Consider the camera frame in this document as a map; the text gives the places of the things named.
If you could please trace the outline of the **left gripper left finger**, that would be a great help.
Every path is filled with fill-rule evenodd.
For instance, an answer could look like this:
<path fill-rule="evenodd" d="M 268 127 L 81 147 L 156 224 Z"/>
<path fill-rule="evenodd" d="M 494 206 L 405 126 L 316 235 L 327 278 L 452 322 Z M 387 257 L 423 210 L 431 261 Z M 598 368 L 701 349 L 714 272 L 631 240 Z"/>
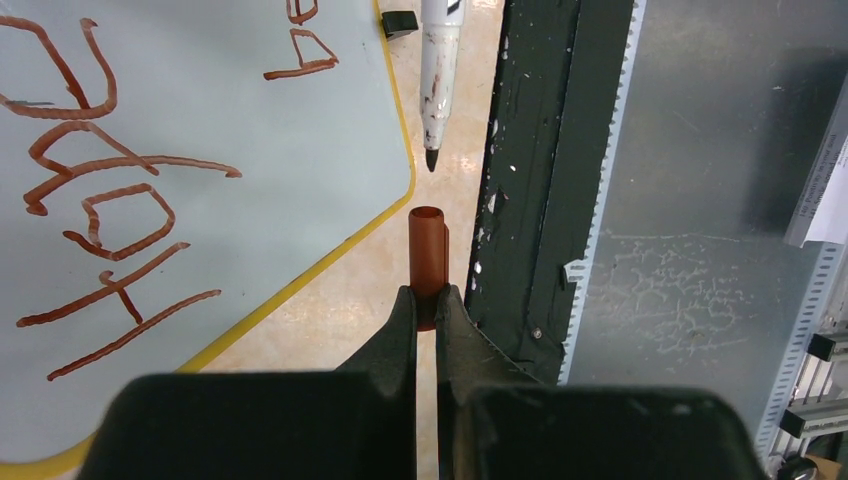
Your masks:
<path fill-rule="evenodd" d="M 416 302 L 332 370 L 155 374 L 110 404 L 83 479 L 412 479 Z"/>

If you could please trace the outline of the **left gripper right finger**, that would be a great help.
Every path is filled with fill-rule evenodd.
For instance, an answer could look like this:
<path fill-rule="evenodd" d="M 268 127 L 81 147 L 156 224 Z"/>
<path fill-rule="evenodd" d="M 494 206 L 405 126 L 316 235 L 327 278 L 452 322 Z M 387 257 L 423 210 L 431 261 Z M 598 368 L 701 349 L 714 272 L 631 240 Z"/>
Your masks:
<path fill-rule="evenodd" d="M 540 382 L 470 320 L 448 286 L 435 307 L 443 479 L 762 479 L 740 418 L 693 388 Z"/>

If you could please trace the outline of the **red marker cap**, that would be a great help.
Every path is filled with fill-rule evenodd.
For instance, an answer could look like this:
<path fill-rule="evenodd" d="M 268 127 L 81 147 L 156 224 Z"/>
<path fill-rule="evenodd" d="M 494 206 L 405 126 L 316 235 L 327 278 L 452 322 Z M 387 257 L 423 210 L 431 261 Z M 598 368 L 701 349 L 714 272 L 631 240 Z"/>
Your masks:
<path fill-rule="evenodd" d="M 442 210 L 419 206 L 408 214 L 410 283 L 416 302 L 417 330 L 435 328 L 441 291 L 449 283 L 449 238 Z"/>

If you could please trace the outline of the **yellow framed whiteboard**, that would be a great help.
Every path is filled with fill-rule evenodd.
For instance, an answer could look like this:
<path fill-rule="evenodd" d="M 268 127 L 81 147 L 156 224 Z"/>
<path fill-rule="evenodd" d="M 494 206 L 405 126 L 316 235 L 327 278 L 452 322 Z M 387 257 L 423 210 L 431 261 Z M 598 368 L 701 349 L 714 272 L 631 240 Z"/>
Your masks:
<path fill-rule="evenodd" d="M 411 196 L 373 1 L 1 5 L 1 475 L 77 467 Z"/>

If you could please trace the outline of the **white marker pen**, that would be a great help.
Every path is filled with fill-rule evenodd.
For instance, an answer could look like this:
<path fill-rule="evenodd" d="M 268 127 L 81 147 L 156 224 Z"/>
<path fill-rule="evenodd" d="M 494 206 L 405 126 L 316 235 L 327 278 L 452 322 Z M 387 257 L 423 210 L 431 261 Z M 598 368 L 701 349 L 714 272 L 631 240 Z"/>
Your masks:
<path fill-rule="evenodd" d="M 436 170 L 451 115 L 466 2 L 421 2 L 422 43 L 419 107 L 426 166 Z"/>

